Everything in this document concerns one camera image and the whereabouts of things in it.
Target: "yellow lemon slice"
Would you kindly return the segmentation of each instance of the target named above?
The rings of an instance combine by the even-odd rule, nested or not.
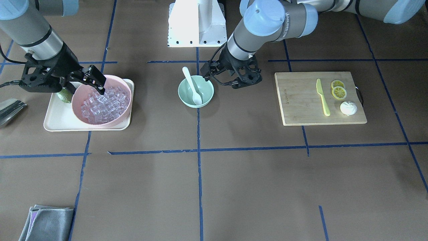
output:
[[[345,88],[345,84],[340,81],[340,80],[333,80],[333,82],[331,82],[331,88],[334,88],[336,86],[342,86],[343,88]]]
[[[336,86],[336,87],[334,87],[333,90],[331,91],[331,94],[336,99],[342,100],[342,99],[346,98],[346,90],[342,86]]]

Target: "blue tape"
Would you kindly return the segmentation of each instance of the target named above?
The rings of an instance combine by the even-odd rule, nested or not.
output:
[[[303,138],[305,139],[306,152],[308,153],[308,157],[309,157],[310,154],[309,154],[308,139],[306,139],[306,132],[305,132],[305,127],[304,126],[302,126],[302,132],[303,132]]]
[[[392,97],[391,97],[391,95],[389,94],[388,87],[386,86],[386,82],[385,82],[385,80],[384,80],[384,78],[383,78],[383,75],[382,75],[382,72],[381,72],[381,70],[380,70],[379,64],[377,63],[377,60],[376,60],[376,58],[375,58],[375,55],[374,55],[373,49],[372,49],[372,47],[370,46],[369,39],[367,38],[367,35],[366,35],[366,33],[364,32],[363,25],[361,24],[361,21],[360,21],[360,18],[358,17],[358,15],[356,15],[356,18],[357,18],[358,24],[359,24],[359,26],[360,26],[361,32],[363,33],[364,39],[366,40],[367,46],[369,47],[370,53],[372,54],[372,57],[373,57],[374,63],[376,64],[377,71],[379,72],[379,76],[380,76],[380,79],[381,79],[381,81],[382,81],[383,87],[385,88],[385,91],[386,91],[386,94],[387,94],[387,96],[388,96],[389,102],[391,103],[392,109],[394,110],[395,116],[397,117],[397,121],[398,121],[398,123],[400,124],[401,131],[403,132],[404,138],[406,139],[406,143],[407,143],[407,145],[408,145],[408,147],[409,147],[409,151],[410,151],[410,153],[411,153],[411,155],[412,155],[412,157],[413,157],[413,160],[414,160],[414,162],[415,162],[416,168],[418,169],[419,175],[420,175],[420,177],[421,177],[421,179],[422,179],[422,182],[423,182],[423,184],[424,184],[424,186],[425,186],[425,189],[426,189],[426,191],[427,191],[427,193],[428,193],[428,184],[426,183],[425,177],[424,177],[424,175],[423,175],[423,173],[422,173],[422,171],[421,171],[421,169],[420,169],[420,166],[419,166],[418,160],[416,159],[416,156],[415,156],[415,155],[414,155],[414,153],[413,153],[412,146],[411,146],[411,144],[410,144],[410,142],[409,142],[409,139],[408,139],[408,137],[407,137],[407,134],[406,134],[406,132],[405,132],[405,130],[404,130],[403,124],[401,123],[401,120],[400,120],[400,117],[399,117],[399,115],[398,115],[397,109],[395,108],[394,102],[392,101]]]
[[[108,44],[110,42],[111,29],[113,28],[113,20],[114,20],[114,13],[116,11],[116,4],[117,4],[117,0],[114,0],[113,12],[111,14],[111,19],[110,19],[110,27],[108,29],[108,34],[107,34],[106,47],[104,48],[103,63],[101,64],[101,73],[104,72],[104,65],[105,65],[105,61],[106,61],[106,58],[107,58],[107,48],[108,48]]]
[[[13,40],[10,42],[9,48],[7,49],[6,57],[9,57],[10,50],[12,49],[12,45],[13,45]],[[3,63],[1,64],[1,67],[0,67],[0,75],[1,75],[1,72],[3,72],[3,68],[4,68],[4,66],[5,66],[5,65],[6,65],[6,59],[4,59],[4,60],[3,60]]]
[[[10,155],[0,156],[0,159],[8,158],[36,158],[36,157],[82,157],[86,153],[61,153],[61,154],[33,154],[33,155]]]
[[[71,228],[70,228],[70,235],[68,236],[68,241],[71,241],[71,237],[73,236],[74,221],[76,220],[77,206],[79,205],[80,191],[82,190],[82,182],[83,182],[84,169],[86,166],[86,158],[89,155],[88,150],[89,150],[89,143],[91,141],[91,134],[92,134],[92,131],[89,131],[88,132],[88,140],[87,140],[86,146],[85,146],[85,155],[83,156],[83,161],[82,161],[82,169],[80,169],[79,191],[77,192],[76,200],[74,201],[73,217],[71,220]]]
[[[328,239],[328,233],[327,233],[327,226],[325,225],[324,212],[322,211],[322,207],[321,206],[318,206],[318,207],[320,209],[320,215],[321,215],[322,227],[324,229],[325,240],[329,241],[329,239]]]
[[[288,63],[288,70],[290,72],[293,72],[293,70],[291,70],[290,56],[288,55],[288,49],[287,49],[287,44],[285,43],[285,39],[282,41],[282,43],[284,44],[285,56],[287,57],[286,61]]]
[[[428,142],[410,142],[411,145],[427,145]]]
[[[204,218],[202,212],[202,171],[201,171],[201,128],[200,128],[200,109],[198,108],[198,127],[197,127],[197,138],[198,138],[198,185],[199,185],[199,238],[200,241],[204,241]]]
[[[147,63],[196,63],[196,60],[153,60]]]
[[[108,151],[110,155],[135,155],[135,154],[159,154],[159,153],[182,153],[182,152],[197,152],[197,149],[184,150],[160,150],[160,151]]]
[[[98,63],[118,63],[117,61],[84,61],[79,62],[79,64],[98,64]],[[5,65],[21,65],[22,63],[4,63]]]
[[[428,61],[428,59],[376,59],[376,61]]]
[[[196,75],[199,75],[199,47],[196,47]]]
[[[428,145],[428,142],[412,142],[415,145]],[[307,148],[345,148],[345,147],[373,147],[373,146],[400,146],[407,145],[406,142],[391,143],[363,143],[363,144],[336,144],[336,145],[304,145],[304,146],[276,146],[276,147],[243,147],[243,148],[201,148],[201,152],[214,151],[263,151],[263,150],[287,150],[287,149],[307,149]],[[162,150],[162,151],[109,151],[111,155],[132,155],[132,154],[159,154],[159,153],[189,153],[197,152],[197,149],[184,150]]]
[[[371,146],[401,146],[401,145],[407,145],[407,143],[392,142],[392,143],[366,143],[366,144],[310,145],[309,148],[371,147]]]
[[[207,149],[201,149],[201,152],[210,152],[210,151],[262,151],[262,150],[287,150],[287,149],[306,149],[306,146],[207,148]]]

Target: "black cable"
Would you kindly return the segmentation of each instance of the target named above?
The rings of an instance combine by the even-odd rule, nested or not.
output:
[[[214,59],[214,57],[216,56],[216,54],[218,53],[218,51],[220,51],[220,49],[222,49],[223,47],[224,47],[224,45],[225,45],[226,43],[223,43],[215,52],[214,52],[214,54],[213,54],[213,56],[211,57],[211,59],[210,59],[210,61],[209,62],[212,62],[212,60]],[[210,78],[213,78],[219,85],[224,85],[224,86],[227,86],[227,85],[233,85],[233,84],[238,84],[238,82],[237,81],[229,81],[229,82],[226,82],[226,83],[223,83],[223,82],[220,82],[216,77],[214,77],[212,74],[211,74],[211,72],[209,72],[209,74],[210,74]]]
[[[3,50],[1,49],[1,45],[0,45],[0,54],[1,54],[1,56],[5,59],[5,60],[7,60],[7,61],[9,61],[9,62],[11,62],[11,63],[20,63],[20,64],[25,64],[26,62],[20,62],[20,61],[15,61],[15,60],[10,60],[10,59],[8,59],[7,57],[6,57],[6,55],[3,53]]]
[[[21,82],[21,80],[12,80],[12,81],[0,84],[0,88],[8,86],[8,85],[18,85],[20,82]]]

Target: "white tray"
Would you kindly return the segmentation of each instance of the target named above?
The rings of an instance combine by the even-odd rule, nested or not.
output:
[[[134,82],[130,79],[123,79],[131,88],[131,94],[134,95]],[[76,88],[79,87],[82,83],[73,82],[72,83]],[[47,131],[58,132],[58,131],[89,131],[89,130],[124,130],[131,123],[131,113],[129,113],[128,118],[126,118],[121,123],[113,127],[93,127],[86,123],[80,121],[74,114],[71,108],[71,104],[62,102],[57,96],[56,93],[53,93],[51,100],[49,102],[48,110],[46,111],[45,121],[43,122],[43,127]]]

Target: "folded towel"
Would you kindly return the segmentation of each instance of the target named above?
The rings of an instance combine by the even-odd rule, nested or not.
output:
[[[72,217],[72,208],[34,205],[19,241],[67,241]]]

